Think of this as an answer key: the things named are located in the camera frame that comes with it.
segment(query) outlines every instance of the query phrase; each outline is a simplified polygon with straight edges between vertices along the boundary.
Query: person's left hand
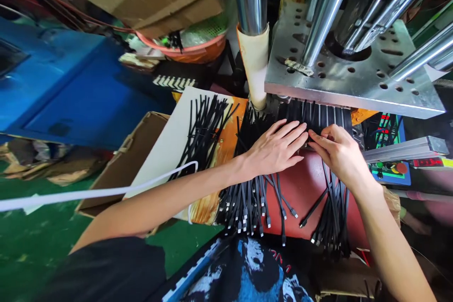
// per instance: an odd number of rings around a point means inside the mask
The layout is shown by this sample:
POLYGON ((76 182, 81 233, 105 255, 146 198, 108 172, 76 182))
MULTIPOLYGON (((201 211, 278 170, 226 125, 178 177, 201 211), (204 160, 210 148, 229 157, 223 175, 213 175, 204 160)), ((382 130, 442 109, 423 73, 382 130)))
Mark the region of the person's left hand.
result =
POLYGON ((307 141, 308 133, 304 132, 307 124, 299 124, 298 121, 286 125, 285 123, 286 119, 274 123, 252 148, 243 154, 245 166, 252 178, 283 171, 303 159, 294 154, 307 141))

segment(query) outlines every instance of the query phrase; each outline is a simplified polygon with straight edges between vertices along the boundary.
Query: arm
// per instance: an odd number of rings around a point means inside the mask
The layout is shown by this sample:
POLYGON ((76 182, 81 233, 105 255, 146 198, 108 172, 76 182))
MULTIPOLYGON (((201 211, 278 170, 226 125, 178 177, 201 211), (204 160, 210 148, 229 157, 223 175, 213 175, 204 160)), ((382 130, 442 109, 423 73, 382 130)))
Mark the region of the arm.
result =
POLYGON ((435 301, 411 247, 384 199, 382 186, 368 170, 358 144, 337 125, 321 136, 309 131, 309 145, 354 195, 381 278, 398 301, 435 301))
POLYGON ((144 236, 202 197, 293 166, 303 159, 293 155, 307 141, 307 125, 285 123, 286 119, 276 122, 248 152, 224 165, 167 182, 112 205, 91 222, 71 252, 104 239, 144 236))

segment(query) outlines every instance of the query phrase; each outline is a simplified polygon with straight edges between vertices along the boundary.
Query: digital display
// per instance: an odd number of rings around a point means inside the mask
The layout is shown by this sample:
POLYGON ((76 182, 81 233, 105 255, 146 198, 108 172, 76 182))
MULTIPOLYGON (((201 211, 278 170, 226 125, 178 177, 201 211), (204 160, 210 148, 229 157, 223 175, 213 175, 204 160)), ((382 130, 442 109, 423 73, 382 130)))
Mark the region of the digital display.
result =
POLYGON ((416 168, 441 167, 444 166, 441 158, 414 159, 413 164, 416 168))

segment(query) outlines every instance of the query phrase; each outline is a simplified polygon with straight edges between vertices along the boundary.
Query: blue machine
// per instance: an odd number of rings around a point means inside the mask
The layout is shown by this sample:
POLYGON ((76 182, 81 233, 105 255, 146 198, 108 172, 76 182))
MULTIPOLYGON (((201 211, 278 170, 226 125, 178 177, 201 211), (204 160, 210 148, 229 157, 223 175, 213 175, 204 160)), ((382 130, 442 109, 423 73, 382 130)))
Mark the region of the blue machine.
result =
POLYGON ((123 52, 112 38, 0 17, 0 134, 116 150, 146 112, 171 114, 169 92, 119 81, 133 76, 123 52))

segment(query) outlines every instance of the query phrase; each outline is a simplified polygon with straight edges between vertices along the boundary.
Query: white cable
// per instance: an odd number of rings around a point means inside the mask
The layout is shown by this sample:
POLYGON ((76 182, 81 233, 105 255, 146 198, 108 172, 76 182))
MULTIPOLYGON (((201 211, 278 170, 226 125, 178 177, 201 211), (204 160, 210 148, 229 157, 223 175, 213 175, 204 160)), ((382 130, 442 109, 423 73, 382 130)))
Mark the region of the white cable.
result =
POLYGON ((27 19, 33 21, 34 23, 36 23, 36 20, 30 18, 29 16, 25 15, 24 13, 16 11, 15 9, 12 9, 12 8, 10 8, 8 6, 5 6, 5 5, 2 5, 2 4, 0 4, 0 7, 4 8, 4 9, 7 9, 10 12, 16 13, 16 14, 20 15, 21 17, 27 18, 27 19))
POLYGON ((187 222, 189 222, 190 225, 193 224, 192 220, 190 219, 190 210, 191 210, 191 208, 192 208, 192 205, 189 204, 189 208, 187 209, 187 222))
POLYGON ((8 200, 1 200, 0 201, 0 212, 9 211, 9 210, 16 210, 27 208, 31 206, 38 206, 38 205, 46 205, 46 204, 54 204, 54 203, 61 203, 65 201, 75 201, 87 198, 96 198, 96 197, 107 197, 107 196, 114 196, 118 194, 124 194, 128 191, 132 190, 140 190, 149 188, 149 186, 153 185, 155 182, 168 177, 174 173, 181 171, 182 169, 195 165, 195 172, 198 171, 198 162, 191 161, 183 166, 180 166, 166 174, 163 174, 155 179, 151 179, 146 183, 137 185, 137 186, 126 186, 114 189, 98 189, 98 190, 86 190, 86 191, 71 191, 67 193, 54 193, 45 196, 35 196, 35 197, 25 197, 25 198, 13 198, 8 200))

